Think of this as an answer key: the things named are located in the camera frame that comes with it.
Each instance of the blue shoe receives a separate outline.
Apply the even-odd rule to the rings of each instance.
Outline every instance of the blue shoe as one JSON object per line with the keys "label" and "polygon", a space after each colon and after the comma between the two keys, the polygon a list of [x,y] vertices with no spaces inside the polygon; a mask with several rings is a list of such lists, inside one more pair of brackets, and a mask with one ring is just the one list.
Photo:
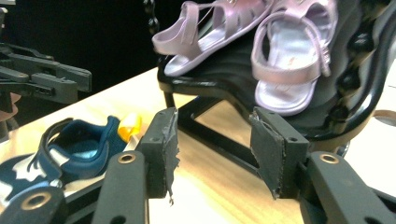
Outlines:
{"label": "blue shoe", "polygon": [[117,134],[119,124],[112,116],[106,126],[80,119],[53,124],[43,134],[36,154],[0,164],[0,203],[7,206],[30,189],[54,186],[66,190],[67,184],[104,174],[109,159],[126,147]]}

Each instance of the wooden surface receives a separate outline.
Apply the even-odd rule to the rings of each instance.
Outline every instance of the wooden surface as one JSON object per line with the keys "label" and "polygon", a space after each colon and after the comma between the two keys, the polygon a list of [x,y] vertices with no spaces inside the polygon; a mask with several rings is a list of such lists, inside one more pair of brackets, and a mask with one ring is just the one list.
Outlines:
{"label": "wooden surface", "polygon": [[[47,115],[10,133],[10,140],[0,145],[0,161],[37,151],[41,134],[62,119],[84,119],[106,124],[108,115],[122,119],[130,112],[143,117],[142,132],[154,115],[165,109],[163,93],[158,88],[156,69],[133,77],[65,109]],[[192,96],[176,95],[177,107]],[[248,146],[250,128],[227,103],[220,103],[202,115],[202,123],[216,124]],[[179,167],[173,184],[175,204],[168,198],[150,200],[150,223],[303,223],[299,204],[294,200],[276,200],[256,176],[222,158],[201,143],[178,132]]]}

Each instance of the pink sandal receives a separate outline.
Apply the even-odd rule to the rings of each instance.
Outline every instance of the pink sandal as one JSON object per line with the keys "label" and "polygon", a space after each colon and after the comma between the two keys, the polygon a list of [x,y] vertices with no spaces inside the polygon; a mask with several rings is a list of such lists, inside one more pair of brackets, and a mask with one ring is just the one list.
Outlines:
{"label": "pink sandal", "polygon": [[[165,66],[169,77],[181,76],[209,55],[256,27],[269,13],[274,0],[217,0],[211,4],[183,3],[177,22],[152,37],[155,50],[175,55]],[[212,30],[200,37],[199,12],[214,8]]]}
{"label": "pink sandal", "polygon": [[[258,27],[251,54],[259,80],[256,103],[281,116],[306,109],[320,74],[330,75],[327,46],[337,23],[336,0],[277,1]],[[268,61],[262,41],[268,32]]]}

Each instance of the black spiral post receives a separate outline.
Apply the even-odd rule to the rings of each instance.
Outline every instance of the black spiral post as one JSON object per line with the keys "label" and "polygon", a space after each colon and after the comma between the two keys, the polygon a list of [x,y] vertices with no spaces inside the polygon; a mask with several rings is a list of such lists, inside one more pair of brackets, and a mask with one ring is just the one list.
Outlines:
{"label": "black spiral post", "polygon": [[385,11],[390,0],[361,0],[361,26],[347,44],[348,65],[336,80],[337,104],[327,122],[333,133],[342,133],[349,118],[356,112],[348,107],[350,98],[361,88],[360,66],[375,50],[373,29],[375,20]]}
{"label": "black spiral post", "polygon": [[160,30],[160,24],[155,17],[155,2],[154,0],[143,0],[145,12],[148,14],[148,30],[152,35],[155,35]]}

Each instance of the footwear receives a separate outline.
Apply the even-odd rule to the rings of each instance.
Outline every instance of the footwear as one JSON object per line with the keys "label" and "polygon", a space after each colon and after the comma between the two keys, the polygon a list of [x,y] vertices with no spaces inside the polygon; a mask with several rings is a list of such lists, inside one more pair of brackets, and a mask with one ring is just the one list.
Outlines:
{"label": "footwear", "polygon": [[[336,0],[281,0],[258,26],[251,54],[259,80],[256,103],[281,116],[306,109],[321,73],[330,75],[327,50],[337,23]],[[262,42],[268,35],[268,61]]]}
{"label": "footwear", "polygon": [[[201,5],[184,2],[177,22],[152,37],[158,53],[175,55],[165,66],[164,73],[178,77],[190,71],[209,55],[256,27],[268,15],[273,2],[218,0]],[[205,8],[213,8],[212,30],[199,37],[199,12]]]}
{"label": "footwear", "polygon": [[65,119],[43,134],[36,154],[12,158],[0,164],[0,203],[42,186],[63,188],[68,184],[101,176],[109,159],[125,149],[117,129],[120,121],[112,116],[106,126],[80,119]]}

